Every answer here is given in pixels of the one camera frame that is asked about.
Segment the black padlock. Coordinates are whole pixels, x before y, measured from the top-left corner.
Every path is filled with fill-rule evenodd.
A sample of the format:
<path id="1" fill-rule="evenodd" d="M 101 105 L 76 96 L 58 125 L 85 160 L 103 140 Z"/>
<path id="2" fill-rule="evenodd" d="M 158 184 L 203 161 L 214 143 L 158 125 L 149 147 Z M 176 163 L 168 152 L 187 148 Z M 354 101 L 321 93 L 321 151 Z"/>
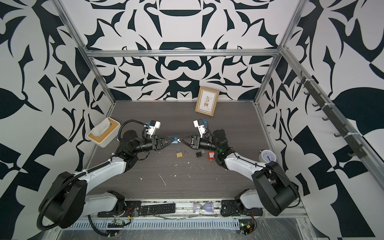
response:
<path id="1" fill-rule="evenodd" d="M 200 150 L 196 150 L 196 156 L 197 156 L 197 158 L 200 158 L 200 157 L 202 157 L 202 152 L 200 151 Z"/>

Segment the blue padlock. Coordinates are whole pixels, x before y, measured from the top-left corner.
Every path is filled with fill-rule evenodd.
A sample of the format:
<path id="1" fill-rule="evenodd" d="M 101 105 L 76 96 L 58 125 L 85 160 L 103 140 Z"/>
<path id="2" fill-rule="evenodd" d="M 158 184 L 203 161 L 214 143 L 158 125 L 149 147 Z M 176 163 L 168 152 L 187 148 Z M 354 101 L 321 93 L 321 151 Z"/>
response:
<path id="1" fill-rule="evenodd" d="M 172 137 L 172 138 L 173 138 L 172 144 L 178 144 L 179 138 L 178 137 Z"/>

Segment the brass padlock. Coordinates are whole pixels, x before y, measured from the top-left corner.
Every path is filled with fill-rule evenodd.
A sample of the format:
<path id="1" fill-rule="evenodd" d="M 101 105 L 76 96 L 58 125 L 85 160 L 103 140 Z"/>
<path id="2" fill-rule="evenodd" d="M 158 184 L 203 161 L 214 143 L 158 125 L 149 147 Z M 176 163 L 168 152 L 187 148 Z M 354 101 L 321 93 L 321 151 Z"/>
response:
<path id="1" fill-rule="evenodd" d="M 182 153 L 182 151 L 180 149 L 177 150 L 176 156 L 177 156 L 177 158 L 182 158 L 183 157 L 183 153 Z"/>

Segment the red padlock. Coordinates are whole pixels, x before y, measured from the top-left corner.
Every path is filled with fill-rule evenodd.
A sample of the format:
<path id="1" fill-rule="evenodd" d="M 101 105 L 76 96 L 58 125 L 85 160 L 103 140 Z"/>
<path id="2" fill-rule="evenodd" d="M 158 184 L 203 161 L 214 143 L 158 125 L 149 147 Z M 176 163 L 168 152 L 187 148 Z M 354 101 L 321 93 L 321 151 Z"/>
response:
<path id="1" fill-rule="evenodd" d="M 209 152 L 209 160 L 214 161 L 215 160 L 215 152 Z"/>

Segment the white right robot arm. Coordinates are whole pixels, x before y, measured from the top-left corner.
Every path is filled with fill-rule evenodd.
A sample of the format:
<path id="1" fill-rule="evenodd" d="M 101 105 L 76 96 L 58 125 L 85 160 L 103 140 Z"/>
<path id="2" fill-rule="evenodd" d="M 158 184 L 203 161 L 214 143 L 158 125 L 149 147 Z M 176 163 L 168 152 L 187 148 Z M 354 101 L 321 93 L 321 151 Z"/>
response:
<path id="1" fill-rule="evenodd" d="M 231 207 L 228 204 L 222 206 L 225 216 L 245 214 L 253 209 L 265 209 L 278 216 L 300 198 L 297 186 L 277 162 L 261 163 L 241 156 L 229 146 L 224 130 L 214 131 L 209 138 L 191 135 L 179 141 L 194 150 L 214 152 L 215 162 L 220 167 L 237 172 L 254 183 L 255 189 L 246 189 L 235 196 Z"/>

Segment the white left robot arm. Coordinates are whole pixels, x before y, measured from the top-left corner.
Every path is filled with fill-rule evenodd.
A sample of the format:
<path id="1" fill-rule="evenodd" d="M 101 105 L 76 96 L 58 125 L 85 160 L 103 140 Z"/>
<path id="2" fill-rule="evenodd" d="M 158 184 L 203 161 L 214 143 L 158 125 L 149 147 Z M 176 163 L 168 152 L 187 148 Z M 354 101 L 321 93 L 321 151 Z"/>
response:
<path id="1" fill-rule="evenodd" d="M 122 132 L 129 123 L 143 127 L 142 135 L 136 131 Z M 156 135 L 161 126 L 158 121 L 143 123 L 128 120 L 123 124 L 111 123 L 101 134 L 102 141 L 97 141 L 102 147 L 114 138 L 119 145 L 116 151 L 103 163 L 76 173 L 63 172 L 52 183 L 46 196 L 39 206 L 37 228 L 47 231 L 59 226 L 62 229 L 70 227 L 81 217 L 92 218 L 93 214 L 106 212 L 121 216 L 126 211 L 125 197 L 115 191 L 90 195 L 90 191 L 107 180 L 121 175 L 140 161 L 139 153 L 160 151 L 174 142 L 173 137 Z"/>

